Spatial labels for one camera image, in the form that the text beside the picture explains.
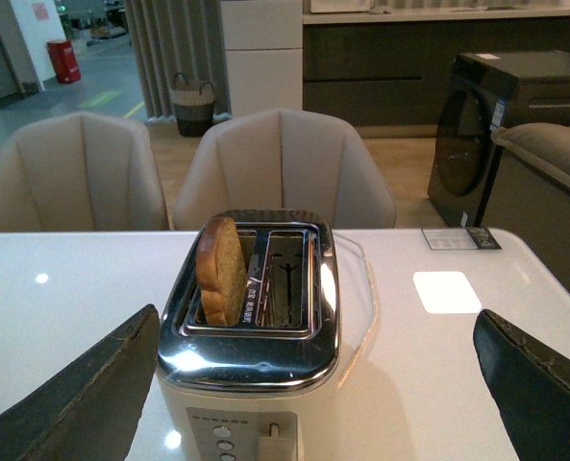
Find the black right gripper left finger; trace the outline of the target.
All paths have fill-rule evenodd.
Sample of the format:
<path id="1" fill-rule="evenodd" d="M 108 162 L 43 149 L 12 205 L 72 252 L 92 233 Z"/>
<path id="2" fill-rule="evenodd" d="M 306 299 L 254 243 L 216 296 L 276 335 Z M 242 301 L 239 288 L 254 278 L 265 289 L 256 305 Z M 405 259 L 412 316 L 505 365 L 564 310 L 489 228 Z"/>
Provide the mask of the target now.
<path id="1" fill-rule="evenodd" d="M 123 460 L 156 369 L 157 309 L 147 304 L 0 414 L 0 460 Z"/>

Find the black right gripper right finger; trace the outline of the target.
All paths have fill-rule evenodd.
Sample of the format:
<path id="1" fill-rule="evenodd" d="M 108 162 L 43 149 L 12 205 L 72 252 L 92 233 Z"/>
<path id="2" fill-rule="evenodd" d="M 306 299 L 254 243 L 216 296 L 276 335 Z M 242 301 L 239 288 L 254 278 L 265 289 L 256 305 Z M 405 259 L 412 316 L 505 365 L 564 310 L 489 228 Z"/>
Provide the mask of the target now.
<path id="1" fill-rule="evenodd" d="M 489 309 L 473 344 L 518 458 L 570 460 L 570 359 Z"/>

